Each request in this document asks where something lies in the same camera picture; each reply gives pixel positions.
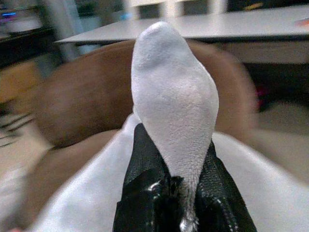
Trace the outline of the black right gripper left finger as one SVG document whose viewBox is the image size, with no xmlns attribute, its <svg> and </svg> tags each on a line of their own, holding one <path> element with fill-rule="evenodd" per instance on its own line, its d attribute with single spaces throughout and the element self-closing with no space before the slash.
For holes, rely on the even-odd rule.
<svg viewBox="0 0 309 232">
<path fill-rule="evenodd" d="M 145 127 L 138 124 L 112 232 L 180 232 L 182 181 L 170 175 Z"/>
</svg>

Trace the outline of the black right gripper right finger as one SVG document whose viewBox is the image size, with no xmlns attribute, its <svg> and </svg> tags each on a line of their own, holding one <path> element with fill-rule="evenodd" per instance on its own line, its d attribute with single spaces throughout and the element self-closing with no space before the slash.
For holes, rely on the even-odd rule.
<svg viewBox="0 0 309 232">
<path fill-rule="evenodd" d="M 195 199 L 198 232 L 256 232 L 233 178 L 210 143 Z"/>
</svg>

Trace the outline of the white pillow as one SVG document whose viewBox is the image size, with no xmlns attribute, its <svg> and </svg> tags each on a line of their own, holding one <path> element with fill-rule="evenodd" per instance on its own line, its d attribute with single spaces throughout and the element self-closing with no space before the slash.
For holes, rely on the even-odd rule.
<svg viewBox="0 0 309 232">
<path fill-rule="evenodd" d="M 198 232 L 195 199 L 210 143 L 233 178 L 256 232 L 309 232 L 309 186 L 232 135 L 216 130 L 219 93 L 188 42 L 157 22 L 134 41 L 132 111 L 118 129 L 53 147 L 34 169 L 0 182 L 0 232 L 112 232 L 143 124 L 171 176 L 180 176 L 180 232 Z"/>
</svg>

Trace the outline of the brown sofa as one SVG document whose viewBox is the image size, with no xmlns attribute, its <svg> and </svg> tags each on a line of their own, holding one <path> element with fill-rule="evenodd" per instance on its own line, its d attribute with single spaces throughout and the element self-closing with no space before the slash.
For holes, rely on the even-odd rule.
<svg viewBox="0 0 309 232">
<path fill-rule="evenodd" d="M 131 60 L 134 41 L 103 46 L 58 67 L 40 86 L 34 103 L 43 137 L 56 147 L 118 129 L 132 111 Z M 219 93 L 216 130 L 247 143 L 257 124 L 253 82 L 233 55 L 214 45 L 188 41 Z"/>
</svg>

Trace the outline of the white rectangular table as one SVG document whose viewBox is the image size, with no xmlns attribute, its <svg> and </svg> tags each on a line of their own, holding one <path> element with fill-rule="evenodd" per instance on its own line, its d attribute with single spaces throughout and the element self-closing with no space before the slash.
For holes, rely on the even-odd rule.
<svg viewBox="0 0 309 232">
<path fill-rule="evenodd" d="M 309 4 L 163 20 L 187 39 L 225 44 L 247 63 L 309 63 Z"/>
</svg>

